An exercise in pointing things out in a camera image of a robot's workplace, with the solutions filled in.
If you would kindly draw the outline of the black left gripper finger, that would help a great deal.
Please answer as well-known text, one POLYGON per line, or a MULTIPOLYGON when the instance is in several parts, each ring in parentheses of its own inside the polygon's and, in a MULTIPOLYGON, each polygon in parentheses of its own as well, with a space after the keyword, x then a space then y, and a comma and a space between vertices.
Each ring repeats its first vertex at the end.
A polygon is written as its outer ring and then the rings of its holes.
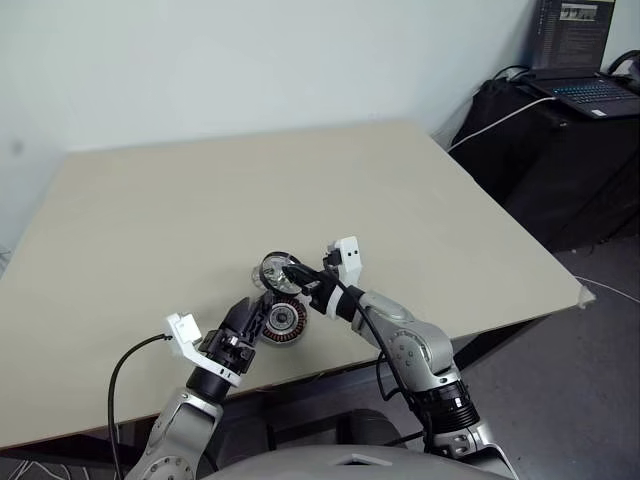
POLYGON ((252 324, 252 302, 244 297, 233 305, 222 321, 222 329, 238 337, 246 337, 252 324))
POLYGON ((264 325, 269 318, 274 305, 274 294, 267 291, 253 304, 251 310, 251 344, 255 345, 260 339, 264 325))

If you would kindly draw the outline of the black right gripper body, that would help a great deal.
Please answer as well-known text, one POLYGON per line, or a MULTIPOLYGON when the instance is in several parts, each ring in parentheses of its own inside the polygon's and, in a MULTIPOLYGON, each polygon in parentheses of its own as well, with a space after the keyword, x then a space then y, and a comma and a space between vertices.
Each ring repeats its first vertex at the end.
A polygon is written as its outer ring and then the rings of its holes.
POLYGON ((310 298, 310 306, 326 316, 335 316, 337 304, 342 296, 339 279, 331 272, 318 271, 325 282, 321 285, 321 292, 310 298))

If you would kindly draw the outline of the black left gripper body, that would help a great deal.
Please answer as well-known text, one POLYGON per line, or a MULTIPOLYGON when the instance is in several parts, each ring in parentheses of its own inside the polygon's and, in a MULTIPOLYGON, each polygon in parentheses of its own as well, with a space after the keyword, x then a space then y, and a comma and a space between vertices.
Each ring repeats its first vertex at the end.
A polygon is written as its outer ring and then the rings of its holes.
POLYGON ((199 344, 198 351, 238 375, 248 372, 256 353, 253 345, 226 328, 210 330, 199 344))

